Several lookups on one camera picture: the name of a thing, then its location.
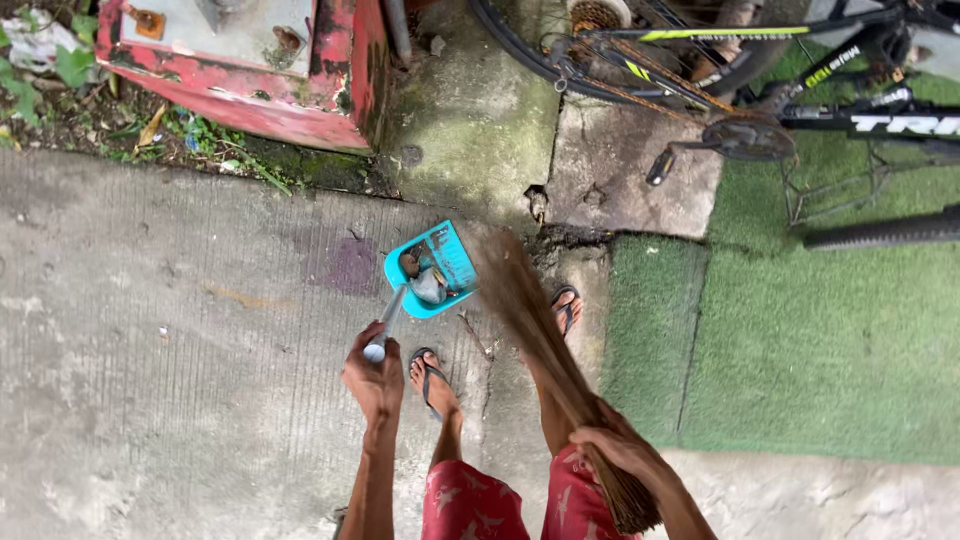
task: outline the green turf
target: green turf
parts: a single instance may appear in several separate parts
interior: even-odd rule
[[[600,392],[654,444],[677,444],[706,265],[707,250],[692,242],[627,236],[615,244]]]
[[[802,64],[794,53],[785,62]],[[913,86],[925,99],[960,96],[960,86],[938,78]],[[801,132],[797,141],[799,185],[865,168],[865,143],[843,133]],[[671,297],[697,283],[682,258],[643,264],[645,243],[654,240],[615,248],[602,391],[661,444],[960,464],[960,245],[807,252],[785,229],[781,197],[776,166],[727,161],[708,229],[679,439],[670,438],[668,419],[684,394],[674,377],[684,343],[691,344],[689,323],[670,334],[669,324],[638,321],[651,312],[689,317],[695,310]],[[956,202],[960,169],[926,169],[895,177],[875,206],[814,223],[938,211]],[[662,253],[688,249],[660,242]],[[654,269],[669,278],[652,277]]]

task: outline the broom bristles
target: broom bristles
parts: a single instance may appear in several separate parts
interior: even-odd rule
[[[566,347],[548,305],[540,279],[523,244],[511,233],[492,233],[479,246],[480,297],[507,334],[547,376],[545,389],[574,426],[605,427],[593,392]],[[643,532],[661,523],[657,503],[633,475],[611,464],[592,445],[587,458],[604,488],[616,528],[624,534]]]

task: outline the red pants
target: red pants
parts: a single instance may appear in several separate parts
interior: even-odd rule
[[[634,538],[620,535],[574,445],[550,463],[549,498],[541,540]],[[438,463],[426,477],[423,540],[529,539],[520,519],[520,496],[463,461]]]

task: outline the blue dustpan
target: blue dustpan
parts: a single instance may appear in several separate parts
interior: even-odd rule
[[[447,297],[439,304],[429,304],[410,292],[403,298],[403,308],[410,315],[418,319],[427,319],[444,309],[463,302],[476,288],[477,273],[467,256],[467,250],[461,243],[453,224],[449,220],[417,236],[402,246],[394,249],[383,262],[383,273],[387,275],[390,286],[396,289],[407,283],[407,275],[400,266],[400,254],[424,242],[425,249],[420,255],[420,270],[433,266],[440,270],[446,278],[448,288],[461,291],[457,296]]]

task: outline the black bicycle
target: black bicycle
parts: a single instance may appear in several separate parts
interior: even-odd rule
[[[650,185],[667,179],[682,149],[709,149],[740,160],[778,160],[788,225],[794,226],[875,199],[890,175],[904,167],[886,162],[870,145],[870,193],[802,215],[804,201],[827,188],[802,190],[791,182],[796,147],[788,130],[845,130],[868,139],[933,141],[932,146],[960,155],[960,108],[915,100],[904,83],[908,57],[917,54],[911,30],[960,36],[960,3],[881,0],[875,10],[846,14],[848,0],[837,0],[824,20],[794,23],[804,19],[809,0],[697,0],[682,7],[663,0],[566,0],[563,16],[554,17],[556,28],[523,32],[538,34],[528,40],[491,0],[468,2],[511,56],[553,82],[558,91],[642,105],[703,127],[701,140],[667,146],[647,175]],[[748,86],[795,38],[843,30],[852,31],[852,37],[818,61],[805,48],[812,65],[793,79],[769,82],[760,92]],[[866,69],[840,70],[854,59],[866,60]],[[880,90],[845,105],[795,103],[828,79]],[[933,158],[906,168],[955,164],[960,160]],[[956,239],[960,212],[953,207],[935,216],[812,233],[804,245],[836,249]]]

